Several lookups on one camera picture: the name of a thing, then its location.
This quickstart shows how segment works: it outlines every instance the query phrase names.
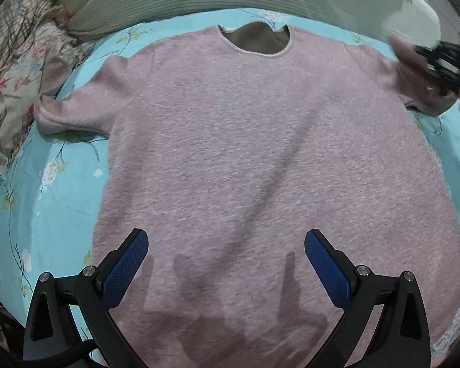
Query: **blue gripper pad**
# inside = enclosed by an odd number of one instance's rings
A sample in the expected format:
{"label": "blue gripper pad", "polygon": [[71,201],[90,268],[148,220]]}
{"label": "blue gripper pad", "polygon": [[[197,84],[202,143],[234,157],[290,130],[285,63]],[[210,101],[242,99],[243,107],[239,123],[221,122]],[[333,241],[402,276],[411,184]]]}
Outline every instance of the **blue gripper pad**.
{"label": "blue gripper pad", "polygon": [[305,236],[305,254],[332,304],[340,309],[348,309],[351,304],[351,284],[313,230]]}
{"label": "blue gripper pad", "polygon": [[133,235],[131,242],[128,245],[123,243],[116,252],[118,251],[121,252],[119,255],[113,255],[117,257],[117,261],[101,284],[102,304],[106,309],[119,306],[128,290],[129,284],[131,284],[138,268],[147,255],[147,233],[143,230],[138,230],[138,233]]}

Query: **pink sweater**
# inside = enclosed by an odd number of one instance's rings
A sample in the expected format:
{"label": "pink sweater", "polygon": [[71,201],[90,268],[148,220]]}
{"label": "pink sweater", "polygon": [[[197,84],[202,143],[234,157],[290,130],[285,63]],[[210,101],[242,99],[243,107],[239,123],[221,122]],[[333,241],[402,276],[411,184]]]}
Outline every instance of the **pink sweater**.
{"label": "pink sweater", "polygon": [[414,272],[437,340],[460,306],[460,228],[406,110],[451,106],[429,84],[367,46],[290,28],[263,55],[211,27],[109,57],[65,100],[44,95],[44,133],[109,137],[96,260],[148,233],[111,311],[147,365],[303,366],[342,313],[305,256],[311,228],[377,274]]}

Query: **neckline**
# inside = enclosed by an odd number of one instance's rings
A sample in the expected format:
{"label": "neckline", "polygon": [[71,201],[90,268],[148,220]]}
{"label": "neckline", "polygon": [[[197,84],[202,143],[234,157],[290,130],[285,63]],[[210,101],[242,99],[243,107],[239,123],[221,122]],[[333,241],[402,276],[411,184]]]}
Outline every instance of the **neckline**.
{"label": "neckline", "polygon": [[288,31],[290,33],[290,38],[288,40],[288,43],[286,43],[285,47],[281,50],[281,51],[278,51],[274,54],[263,54],[262,52],[256,52],[256,51],[247,51],[247,50],[244,50],[243,48],[240,48],[238,46],[236,46],[235,44],[233,44],[229,39],[227,39],[223,33],[223,32],[231,32],[235,29],[228,29],[228,28],[225,28],[223,26],[220,26],[220,25],[216,25],[216,26],[213,26],[213,29],[214,31],[216,32],[218,38],[225,44],[226,47],[230,47],[233,51],[236,51],[240,54],[246,54],[246,55],[255,55],[255,56],[258,56],[258,57],[263,57],[263,58],[280,58],[284,55],[286,55],[290,50],[291,48],[293,47],[293,45],[295,44],[295,30],[293,29],[293,26],[289,26],[289,25],[285,25],[288,27]]}

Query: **bed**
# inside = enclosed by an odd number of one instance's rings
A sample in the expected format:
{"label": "bed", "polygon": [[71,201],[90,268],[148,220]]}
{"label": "bed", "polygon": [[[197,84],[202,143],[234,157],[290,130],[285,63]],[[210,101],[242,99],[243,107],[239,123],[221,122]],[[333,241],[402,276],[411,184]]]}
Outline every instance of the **bed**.
{"label": "bed", "polygon": [[[89,81],[110,55],[129,57],[161,38],[214,24],[238,28],[249,21],[266,21],[273,28],[298,26],[345,43],[369,44],[393,57],[381,41],[319,21],[254,8],[218,10],[141,23],[104,37],[58,97]],[[459,103],[439,117],[413,112],[412,119],[443,169],[460,219]],[[92,232],[108,176],[107,145],[89,133],[44,137],[32,125],[11,168],[0,177],[0,301],[23,325],[41,273],[75,275],[92,263]],[[88,338],[78,310],[74,316],[82,337]],[[445,336],[432,344],[433,356],[446,352],[459,334],[460,310]]]}

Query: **screw head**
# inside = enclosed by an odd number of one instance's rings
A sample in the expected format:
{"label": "screw head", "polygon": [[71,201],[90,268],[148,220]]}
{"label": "screw head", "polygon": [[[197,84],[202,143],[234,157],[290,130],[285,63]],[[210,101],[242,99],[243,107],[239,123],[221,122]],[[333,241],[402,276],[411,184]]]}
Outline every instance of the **screw head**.
{"label": "screw head", "polygon": [[46,282],[49,279],[49,277],[49,272],[43,272],[43,274],[39,276],[39,282]]}
{"label": "screw head", "polygon": [[96,272],[96,268],[93,265],[88,265],[82,270],[82,274],[86,277],[93,275],[94,272]]}
{"label": "screw head", "polygon": [[405,271],[404,278],[408,281],[414,281],[414,274],[412,274],[410,271]]}
{"label": "screw head", "polygon": [[356,269],[358,271],[358,274],[362,277],[367,277],[368,275],[370,275],[370,269],[365,265],[359,265],[358,267],[356,267]]}

